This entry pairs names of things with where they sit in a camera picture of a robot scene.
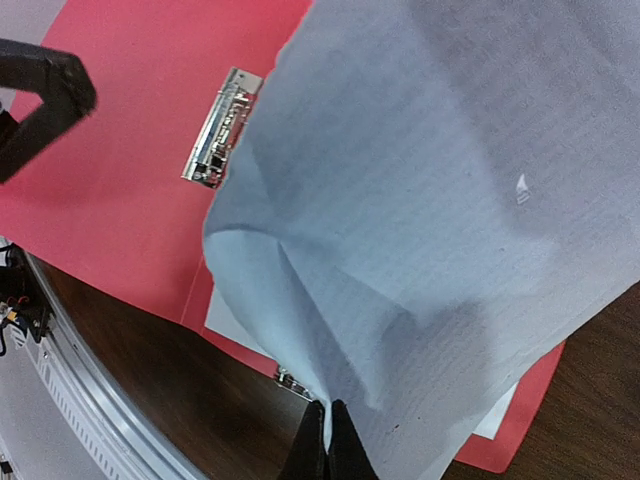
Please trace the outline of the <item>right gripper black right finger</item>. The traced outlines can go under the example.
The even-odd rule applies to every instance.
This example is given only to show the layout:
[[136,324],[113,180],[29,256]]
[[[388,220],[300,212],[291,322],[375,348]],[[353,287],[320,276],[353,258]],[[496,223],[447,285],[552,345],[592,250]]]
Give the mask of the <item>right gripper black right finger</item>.
[[355,426],[342,400],[332,403],[332,439],[325,462],[325,478],[377,480]]

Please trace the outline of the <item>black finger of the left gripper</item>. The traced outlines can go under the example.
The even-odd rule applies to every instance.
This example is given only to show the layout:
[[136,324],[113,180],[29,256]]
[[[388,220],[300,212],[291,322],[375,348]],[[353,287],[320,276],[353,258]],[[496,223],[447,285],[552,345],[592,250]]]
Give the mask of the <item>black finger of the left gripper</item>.
[[2,183],[89,116],[97,104],[95,87],[78,56],[14,40],[1,41],[1,86],[41,100],[21,121],[1,111]]

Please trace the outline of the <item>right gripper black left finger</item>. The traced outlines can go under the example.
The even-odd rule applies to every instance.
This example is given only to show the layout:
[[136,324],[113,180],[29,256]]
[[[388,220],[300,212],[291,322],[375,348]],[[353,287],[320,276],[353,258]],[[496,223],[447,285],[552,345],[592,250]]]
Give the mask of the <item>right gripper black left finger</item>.
[[279,480],[322,480],[325,478],[323,405],[308,404],[301,419]]

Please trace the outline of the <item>metal bottom folder clip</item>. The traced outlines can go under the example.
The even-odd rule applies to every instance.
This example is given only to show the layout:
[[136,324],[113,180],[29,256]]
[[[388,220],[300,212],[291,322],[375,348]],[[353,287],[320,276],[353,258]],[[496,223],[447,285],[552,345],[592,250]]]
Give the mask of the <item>metal bottom folder clip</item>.
[[281,365],[277,366],[274,381],[279,387],[303,398],[307,402],[315,400],[311,392],[304,385],[300,384],[293,375]]

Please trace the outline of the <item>red file folder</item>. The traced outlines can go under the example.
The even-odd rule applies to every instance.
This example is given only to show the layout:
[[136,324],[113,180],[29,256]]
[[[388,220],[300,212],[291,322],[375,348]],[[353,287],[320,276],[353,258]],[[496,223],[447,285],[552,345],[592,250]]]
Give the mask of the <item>red file folder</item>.
[[[84,61],[96,112],[1,190],[32,252],[174,322],[206,307],[206,220],[281,51],[317,1],[70,1],[47,43]],[[264,79],[227,174],[181,178],[229,71]]]

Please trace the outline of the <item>large white paper sheet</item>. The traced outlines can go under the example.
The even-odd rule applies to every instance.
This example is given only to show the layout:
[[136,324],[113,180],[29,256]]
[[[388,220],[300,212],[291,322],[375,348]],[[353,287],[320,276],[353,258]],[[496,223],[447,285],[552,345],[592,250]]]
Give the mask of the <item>large white paper sheet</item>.
[[[232,315],[229,307],[216,289],[212,291],[205,328],[241,345],[243,351],[252,351],[272,360],[272,357],[260,347]],[[519,383],[516,382],[487,412],[486,416],[473,431],[475,435],[489,440],[495,439],[518,386]]]

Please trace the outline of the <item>small white paper sheet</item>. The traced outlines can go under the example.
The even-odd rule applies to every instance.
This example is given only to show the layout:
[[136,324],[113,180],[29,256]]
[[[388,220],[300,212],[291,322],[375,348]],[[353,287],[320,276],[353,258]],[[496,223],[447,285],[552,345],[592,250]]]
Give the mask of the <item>small white paper sheet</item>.
[[205,225],[212,301],[437,479],[639,279],[635,1],[317,1]]

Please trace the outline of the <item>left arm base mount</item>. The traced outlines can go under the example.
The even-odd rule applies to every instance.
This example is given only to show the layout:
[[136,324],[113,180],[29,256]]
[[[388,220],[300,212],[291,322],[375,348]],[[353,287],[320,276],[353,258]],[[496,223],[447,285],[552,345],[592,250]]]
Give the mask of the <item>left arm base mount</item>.
[[49,332],[52,309],[26,253],[1,241],[1,356],[8,353],[5,332],[17,349],[28,340],[39,344]]

